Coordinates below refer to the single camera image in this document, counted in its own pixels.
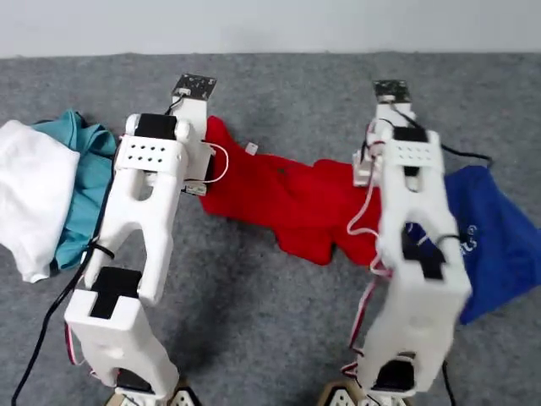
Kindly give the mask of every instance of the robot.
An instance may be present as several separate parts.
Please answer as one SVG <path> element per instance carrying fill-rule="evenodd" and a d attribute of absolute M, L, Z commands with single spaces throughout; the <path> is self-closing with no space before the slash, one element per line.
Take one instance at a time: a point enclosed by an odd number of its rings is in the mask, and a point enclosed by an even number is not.
<path fill-rule="evenodd" d="M 153 335 L 145 306 L 156 305 L 162 295 L 181 192 L 204 195 L 207 184 L 221 178 L 206 178 L 216 153 L 212 146 L 220 148 L 205 142 L 207 102 L 215 84 L 212 78 L 184 74 L 166 114 L 130 116 L 117 149 L 84 288 L 74 290 L 64 315 L 93 374 L 114 387 L 111 406 L 200 404 L 179 383 L 178 369 Z M 404 405 L 404 398 L 428 391 L 471 291 L 447 206 L 439 136 L 414 121 L 403 81 L 378 81 L 374 87 L 376 114 L 363 148 L 353 156 L 353 184 L 380 188 L 379 230 L 370 231 L 377 235 L 377 259 L 385 272 L 374 277 L 387 279 L 389 289 L 352 364 L 350 377 L 362 392 L 354 397 L 347 388 L 334 388 L 321 405 Z M 140 200 L 146 184 L 152 194 Z M 408 237 L 412 223 L 434 242 L 432 254 Z M 109 266 L 137 228 L 147 252 L 143 271 Z"/>

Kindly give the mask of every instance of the white wall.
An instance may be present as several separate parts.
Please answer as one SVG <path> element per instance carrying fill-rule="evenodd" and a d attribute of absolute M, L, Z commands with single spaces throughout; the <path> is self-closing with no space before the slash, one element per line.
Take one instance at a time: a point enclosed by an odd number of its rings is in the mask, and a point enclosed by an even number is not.
<path fill-rule="evenodd" d="M 0 58 L 541 50 L 541 0 L 0 0 L 0 6 Z"/>

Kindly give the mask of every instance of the white cloth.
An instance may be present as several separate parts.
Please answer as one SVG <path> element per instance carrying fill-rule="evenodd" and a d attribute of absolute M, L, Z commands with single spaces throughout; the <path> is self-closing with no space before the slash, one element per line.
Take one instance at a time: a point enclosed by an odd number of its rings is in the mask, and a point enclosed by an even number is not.
<path fill-rule="evenodd" d="M 0 244 L 26 282 L 49 277 L 79 153 L 19 121 L 0 128 Z"/>

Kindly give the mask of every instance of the carpet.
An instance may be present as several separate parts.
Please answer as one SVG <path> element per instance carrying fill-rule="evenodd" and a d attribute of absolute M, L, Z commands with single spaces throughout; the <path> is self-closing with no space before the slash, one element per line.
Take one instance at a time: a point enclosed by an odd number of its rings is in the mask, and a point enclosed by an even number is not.
<path fill-rule="evenodd" d="M 34 123 L 73 107 L 123 131 L 133 112 L 163 112 L 183 72 L 218 78 L 210 114 L 241 144 L 301 162 L 348 162 L 374 114 L 371 80 L 407 80 L 419 121 L 463 151 L 494 157 L 501 189 L 541 226 L 541 55 L 186 55 L 0 60 L 0 123 Z M 446 157 L 448 170 L 470 161 Z M 163 300 L 148 310 L 156 336 L 207 405 L 313 405 L 341 365 L 369 280 L 337 251 L 329 266 L 281 252 L 263 228 L 209 217 L 183 195 Z M 116 264 L 140 269 L 142 238 Z M 0 249 L 0 398 L 7 404 L 46 308 L 71 278 L 22 283 Z M 541 294 L 458 327 L 449 355 L 460 405 L 517 405 L 541 397 Z M 368 321 L 385 297 L 375 295 Z M 111 389 L 68 363 L 63 309 L 53 317 L 21 405 L 101 405 Z M 439 377 L 415 404 L 447 405 Z"/>

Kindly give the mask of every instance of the blue cloth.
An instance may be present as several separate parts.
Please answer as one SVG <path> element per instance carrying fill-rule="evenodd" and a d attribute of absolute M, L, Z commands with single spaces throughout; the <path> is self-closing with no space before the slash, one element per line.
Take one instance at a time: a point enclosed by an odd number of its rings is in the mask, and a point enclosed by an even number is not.
<path fill-rule="evenodd" d="M 447 200 L 461 234 L 472 296 L 460 320 L 467 324 L 541 283 L 541 232 L 499 191 L 486 167 L 445 177 Z M 410 232 L 418 240 L 424 232 Z M 427 241 L 423 251 L 434 246 Z"/>
<path fill-rule="evenodd" d="M 87 126 L 73 110 L 32 127 L 80 153 L 71 205 L 55 252 L 58 268 L 67 269 L 79 264 L 94 232 L 117 143 L 110 131 L 100 124 Z"/>

